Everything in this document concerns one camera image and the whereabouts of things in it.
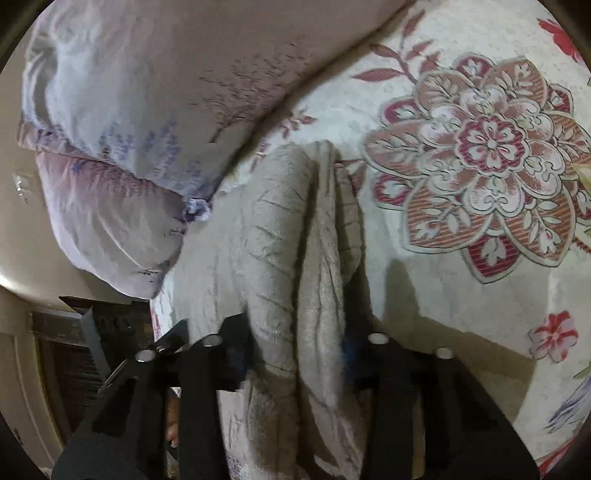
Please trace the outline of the beige ribbed knit garment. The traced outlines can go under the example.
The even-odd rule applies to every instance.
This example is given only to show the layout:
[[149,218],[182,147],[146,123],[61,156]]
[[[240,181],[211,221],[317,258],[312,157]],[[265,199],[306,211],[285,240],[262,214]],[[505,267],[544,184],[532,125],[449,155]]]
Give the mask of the beige ribbed knit garment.
[[188,229],[153,307],[186,320],[191,340],[249,318],[252,370],[218,396],[233,477],[360,476],[369,410],[346,381],[346,338],[375,300],[384,312],[373,324],[401,342],[418,317],[403,265],[370,242],[373,224],[339,151],[320,141],[277,148]]

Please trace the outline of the lilac patterned lower pillow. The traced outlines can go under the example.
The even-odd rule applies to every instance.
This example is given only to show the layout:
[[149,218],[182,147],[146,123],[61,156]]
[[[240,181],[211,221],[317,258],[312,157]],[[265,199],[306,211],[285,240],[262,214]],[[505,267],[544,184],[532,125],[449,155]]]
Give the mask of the lilac patterned lower pillow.
[[211,206],[120,168],[48,151],[36,164],[56,241],[70,262],[118,292],[149,300],[176,260],[188,224]]

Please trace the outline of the floral white bed sheet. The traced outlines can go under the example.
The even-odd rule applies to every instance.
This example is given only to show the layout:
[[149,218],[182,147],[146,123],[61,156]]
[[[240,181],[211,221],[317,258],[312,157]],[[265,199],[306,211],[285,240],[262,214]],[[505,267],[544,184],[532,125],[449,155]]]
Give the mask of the floral white bed sheet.
[[328,141],[380,258],[418,306],[402,347],[446,348],[502,410],[537,479],[590,475],[590,88],[536,1],[420,1],[291,99],[217,195],[271,152]]

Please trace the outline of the pale pink floral pillow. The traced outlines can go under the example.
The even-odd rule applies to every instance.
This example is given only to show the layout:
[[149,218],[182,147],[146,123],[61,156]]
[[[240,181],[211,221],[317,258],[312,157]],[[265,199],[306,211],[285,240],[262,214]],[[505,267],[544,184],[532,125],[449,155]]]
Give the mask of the pale pink floral pillow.
[[400,1],[55,1],[25,53],[22,117],[77,151],[208,198],[256,124]]

